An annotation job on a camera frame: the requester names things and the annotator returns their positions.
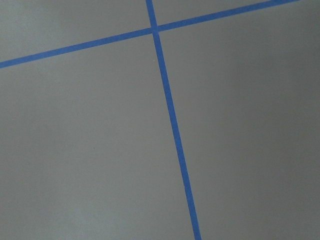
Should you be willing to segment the crossing blue tape strip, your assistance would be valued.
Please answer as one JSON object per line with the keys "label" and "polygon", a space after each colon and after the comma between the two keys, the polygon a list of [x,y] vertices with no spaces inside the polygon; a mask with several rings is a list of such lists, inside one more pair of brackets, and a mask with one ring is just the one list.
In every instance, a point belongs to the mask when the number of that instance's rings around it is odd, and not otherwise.
{"label": "crossing blue tape strip", "polygon": [[[245,5],[245,6],[236,7],[228,10],[223,10],[219,12],[214,12],[210,14],[205,14],[201,16],[196,16],[196,17],[179,20],[179,21],[161,24],[156,27],[156,30],[158,30],[159,32],[164,32],[164,31],[182,28],[190,25],[195,25],[195,24],[209,22],[209,21],[222,19],[230,16],[235,16],[243,13],[285,5],[291,2],[292,2],[291,0],[268,0],[264,2],[259,2],[255,4]],[[41,59],[51,58],[58,55],[64,55],[64,54],[77,52],[77,51],[81,51],[89,48],[94,48],[102,45],[107,45],[115,42],[120,42],[128,39],[151,35],[152,33],[153,33],[153,29],[151,27],[139,29],[131,32],[108,36],[105,38],[91,40],[91,41],[87,41],[87,42],[83,42],[75,45],[65,46],[62,48],[52,49],[49,51],[44,51],[40,53],[35,53],[35,54],[23,56],[23,57],[2,61],[0,63],[0,67],[4,69],[11,66],[16,66],[16,65],[20,65],[28,62],[38,61]]]}

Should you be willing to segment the long blue tape strip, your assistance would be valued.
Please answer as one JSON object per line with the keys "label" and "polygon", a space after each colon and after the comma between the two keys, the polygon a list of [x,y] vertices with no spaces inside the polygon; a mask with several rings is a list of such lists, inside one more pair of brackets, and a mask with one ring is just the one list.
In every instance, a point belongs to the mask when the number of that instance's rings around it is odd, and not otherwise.
{"label": "long blue tape strip", "polygon": [[156,51],[159,71],[160,71],[160,75],[161,75],[161,81],[162,81],[163,91],[164,91],[164,95],[165,95],[165,101],[166,101],[166,106],[167,106],[167,110],[168,110],[168,115],[169,115],[171,130],[172,130],[172,134],[173,134],[174,144],[175,144],[175,148],[176,148],[179,169],[180,169],[180,173],[181,173],[181,177],[182,177],[186,202],[187,202],[187,206],[188,206],[188,212],[189,212],[189,216],[190,216],[193,237],[195,240],[201,240],[202,236],[201,236],[201,231],[200,231],[200,227],[199,227],[199,221],[198,221],[196,206],[195,206],[195,202],[194,202],[194,196],[193,196],[193,192],[192,192],[188,167],[187,167],[187,163],[186,163],[186,159],[185,159],[184,148],[183,148],[183,144],[182,144],[182,140],[181,140],[179,125],[178,125],[178,121],[177,121],[174,100],[172,97],[172,91],[171,91],[170,81],[169,81],[169,77],[168,77],[165,57],[164,57],[164,53],[163,53],[160,32],[159,32],[159,28],[158,28],[157,19],[156,19],[156,13],[155,13],[153,2],[151,0],[146,0],[145,3],[146,3],[146,7],[147,7],[150,27],[152,30],[152,37],[153,37],[154,47],[155,47],[155,51]]}

